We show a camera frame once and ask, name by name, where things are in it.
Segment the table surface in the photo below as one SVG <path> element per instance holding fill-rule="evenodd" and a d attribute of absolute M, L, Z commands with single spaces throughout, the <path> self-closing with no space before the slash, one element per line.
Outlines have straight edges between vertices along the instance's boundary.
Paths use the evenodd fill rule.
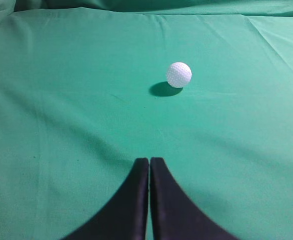
<path fill-rule="evenodd" d="M 174 62 L 192 70 L 181 91 Z M 74 8 L 0 24 L 0 239 L 67 235 L 142 157 L 238 238 L 293 240 L 293 17 Z"/>

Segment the white golf ball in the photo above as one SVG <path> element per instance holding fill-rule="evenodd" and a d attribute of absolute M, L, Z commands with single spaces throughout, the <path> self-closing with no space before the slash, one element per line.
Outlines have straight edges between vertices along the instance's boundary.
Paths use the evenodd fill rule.
<path fill-rule="evenodd" d="M 191 69 L 183 62 L 171 64 L 166 72 L 167 83 L 174 88 L 183 88 L 190 82 L 191 77 Z"/>

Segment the dimpled ball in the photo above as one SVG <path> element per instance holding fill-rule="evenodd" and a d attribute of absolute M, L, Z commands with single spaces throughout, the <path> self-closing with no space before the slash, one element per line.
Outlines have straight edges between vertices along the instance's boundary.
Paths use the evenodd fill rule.
<path fill-rule="evenodd" d="M 172 63 L 166 72 L 167 83 L 177 89 L 186 86 L 191 77 L 191 69 L 183 62 Z"/>

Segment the green tablecloth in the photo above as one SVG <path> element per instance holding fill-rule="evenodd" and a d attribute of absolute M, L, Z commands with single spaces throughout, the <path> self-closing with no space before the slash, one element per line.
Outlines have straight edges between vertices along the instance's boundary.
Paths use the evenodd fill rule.
<path fill-rule="evenodd" d="M 174 62 L 193 77 L 168 96 Z M 65 236 L 152 156 L 238 238 L 293 240 L 293 17 L 73 8 L 0 22 L 0 240 Z"/>

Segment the golf ball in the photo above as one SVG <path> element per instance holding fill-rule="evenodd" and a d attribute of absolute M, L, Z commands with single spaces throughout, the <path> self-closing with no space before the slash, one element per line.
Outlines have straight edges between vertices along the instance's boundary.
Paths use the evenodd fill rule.
<path fill-rule="evenodd" d="M 190 82 L 191 77 L 191 69 L 183 62 L 172 63 L 166 72 L 167 83 L 174 88 L 183 88 Z"/>

